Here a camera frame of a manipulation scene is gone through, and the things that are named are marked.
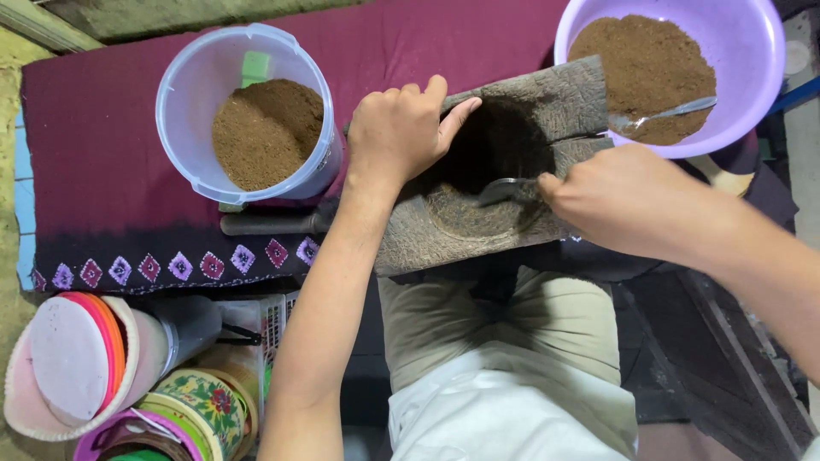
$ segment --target clear plastic container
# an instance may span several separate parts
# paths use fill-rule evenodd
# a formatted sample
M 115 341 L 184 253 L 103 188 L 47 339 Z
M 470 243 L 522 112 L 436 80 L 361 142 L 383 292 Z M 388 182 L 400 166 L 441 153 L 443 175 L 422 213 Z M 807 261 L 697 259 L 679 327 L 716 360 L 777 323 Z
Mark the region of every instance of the clear plastic container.
M 146 308 L 168 338 L 168 358 L 162 375 L 216 343 L 222 330 L 219 306 L 204 296 L 149 301 Z
M 291 176 L 267 189 L 248 192 L 228 179 L 216 160 L 211 125 L 219 106 L 242 85 L 246 52 L 270 59 L 267 79 L 288 79 L 315 89 L 325 104 L 321 134 L 310 158 Z M 264 24 L 226 27 L 191 42 L 168 66 L 157 91 L 157 130 L 174 167 L 194 190 L 223 203 L 278 197 L 306 199 L 339 174 L 342 143 L 325 77 L 293 35 Z

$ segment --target blue tile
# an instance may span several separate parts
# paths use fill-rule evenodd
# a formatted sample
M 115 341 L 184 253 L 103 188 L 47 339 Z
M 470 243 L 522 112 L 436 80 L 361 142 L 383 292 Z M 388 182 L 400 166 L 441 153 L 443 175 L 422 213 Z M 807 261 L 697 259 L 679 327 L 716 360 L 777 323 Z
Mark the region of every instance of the blue tile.
M 34 289 L 31 281 L 31 272 L 34 270 L 34 235 L 20 236 L 20 259 L 17 260 L 17 276 L 20 277 L 20 286 L 25 291 Z
M 14 179 L 33 177 L 31 171 L 31 153 L 25 140 L 25 128 L 14 130 Z
M 33 234 L 37 230 L 34 221 L 34 180 L 15 181 L 14 213 L 21 234 Z

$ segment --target wooden frame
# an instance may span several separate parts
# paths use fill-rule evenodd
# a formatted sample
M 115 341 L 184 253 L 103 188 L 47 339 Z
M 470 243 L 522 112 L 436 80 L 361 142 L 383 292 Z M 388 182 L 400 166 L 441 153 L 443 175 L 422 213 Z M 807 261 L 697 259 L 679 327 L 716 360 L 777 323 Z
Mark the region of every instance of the wooden frame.
M 0 24 L 57 53 L 105 46 L 30 0 L 0 0 Z

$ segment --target purple bowl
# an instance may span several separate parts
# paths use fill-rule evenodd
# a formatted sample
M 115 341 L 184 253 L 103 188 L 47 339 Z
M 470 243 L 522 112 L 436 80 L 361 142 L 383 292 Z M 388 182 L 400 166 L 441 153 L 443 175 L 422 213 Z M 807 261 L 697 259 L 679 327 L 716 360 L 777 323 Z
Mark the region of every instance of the purple bowl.
M 780 92 L 786 45 L 769 0 L 571 0 L 555 37 L 555 64 L 567 62 L 578 33 L 602 17 L 636 14 L 674 22 L 700 45 L 717 77 L 717 105 L 704 127 L 672 146 L 648 144 L 661 157 L 714 152 L 750 132 Z M 612 131 L 615 145 L 630 141 Z

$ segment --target ground powder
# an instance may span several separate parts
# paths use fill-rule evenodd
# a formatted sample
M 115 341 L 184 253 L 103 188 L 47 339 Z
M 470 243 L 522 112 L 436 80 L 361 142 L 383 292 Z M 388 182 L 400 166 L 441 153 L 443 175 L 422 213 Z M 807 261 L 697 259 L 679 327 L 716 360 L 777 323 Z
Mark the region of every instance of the ground powder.
M 671 21 L 637 15 L 592 21 L 578 34 L 568 59 L 594 54 L 601 56 L 609 113 L 636 120 L 716 95 L 714 69 L 698 43 Z M 711 110 L 647 121 L 629 138 L 676 144 L 700 130 Z
M 216 159 L 242 190 L 271 187 L 310 157 L 324 118 L 321 96 L 291 80 L 276 79 L 235 90 L 216 112 Z

